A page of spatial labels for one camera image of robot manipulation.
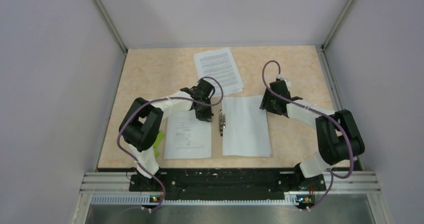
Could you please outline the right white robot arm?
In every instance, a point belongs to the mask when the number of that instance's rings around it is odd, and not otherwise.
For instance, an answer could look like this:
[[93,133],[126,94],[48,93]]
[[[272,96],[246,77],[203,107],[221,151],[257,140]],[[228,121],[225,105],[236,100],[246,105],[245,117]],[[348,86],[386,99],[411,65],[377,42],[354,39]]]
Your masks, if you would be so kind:
[[312,157],[298,163],[293,183],[300,190],[308,189],[315,176],[328,171],[340,179],[350,177],[354,158],[365,151],[364,141],[351,111],[326,110],[291,96],[287,81],[277,78],[265,84],[260,109],[298,120],[316,131],[318,150]]

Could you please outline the white paper sheet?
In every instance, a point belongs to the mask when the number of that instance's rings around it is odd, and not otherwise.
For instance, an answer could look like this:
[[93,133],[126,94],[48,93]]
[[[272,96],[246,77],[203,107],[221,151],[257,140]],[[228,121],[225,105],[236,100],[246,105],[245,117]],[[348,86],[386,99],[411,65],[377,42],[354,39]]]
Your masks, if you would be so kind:
[[222,139],[224,156],[271,156],[267,113],[259,108],[262,98],[258,95],[223,99],[226,120]]

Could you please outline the printed text paper sheet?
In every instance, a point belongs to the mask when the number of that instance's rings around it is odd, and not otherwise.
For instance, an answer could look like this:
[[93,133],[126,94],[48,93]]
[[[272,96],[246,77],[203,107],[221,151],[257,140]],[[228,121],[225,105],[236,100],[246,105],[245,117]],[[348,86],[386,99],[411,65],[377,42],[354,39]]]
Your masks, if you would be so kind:
[[230,48],[197,53],[194,63],[198,77],[217,80],[225,96],[243,91],[245,86]]

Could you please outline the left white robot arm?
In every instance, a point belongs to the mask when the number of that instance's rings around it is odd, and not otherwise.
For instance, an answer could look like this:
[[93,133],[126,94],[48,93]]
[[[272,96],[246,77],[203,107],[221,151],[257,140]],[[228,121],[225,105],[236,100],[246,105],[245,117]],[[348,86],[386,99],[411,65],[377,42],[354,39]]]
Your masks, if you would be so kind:
[[168,117],[184,111],[194,111],[198,121],[211,122],[213,113],[211,98],[216,88],[203,77],[197,85],[184,87],[176,93],[155,100],[136,98],[122,120],[117,137],[117,145],[123,150],[120,140],[123,138],[131,151],[125,151],[137,164],[142,175],[141,183],[147,190],[155,190],[160,185],[156,173],[159,165],[156,161],[153,144],[160,131],[161,122]]

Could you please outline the form paper sheet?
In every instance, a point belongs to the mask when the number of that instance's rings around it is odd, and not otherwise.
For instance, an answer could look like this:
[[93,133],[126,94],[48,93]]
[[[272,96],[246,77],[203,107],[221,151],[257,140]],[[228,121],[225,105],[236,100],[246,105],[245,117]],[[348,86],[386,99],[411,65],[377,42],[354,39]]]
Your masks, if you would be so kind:
[[179,112],[167,120],[165,159],[204,159],[212,156],[210,122],[197,120],[193,110]]

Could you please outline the beige file folder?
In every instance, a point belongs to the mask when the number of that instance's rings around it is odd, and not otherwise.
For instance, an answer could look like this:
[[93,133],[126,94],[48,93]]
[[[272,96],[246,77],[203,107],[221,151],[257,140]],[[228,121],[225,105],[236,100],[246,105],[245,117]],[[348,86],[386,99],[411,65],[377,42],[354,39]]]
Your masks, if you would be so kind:
[[214,159],[221,159],[221,158],[230,158],[230,157],[238,157],[238,156],[224,156],[223,155],[223,137],[220,136],[220,132],[219,132],[219,111],[220,109],[222,109],[222,103],[218,106],[213,107],[213,117],[212,117],[212,121],[211,123],[211,157],[210,158],[214,158]]

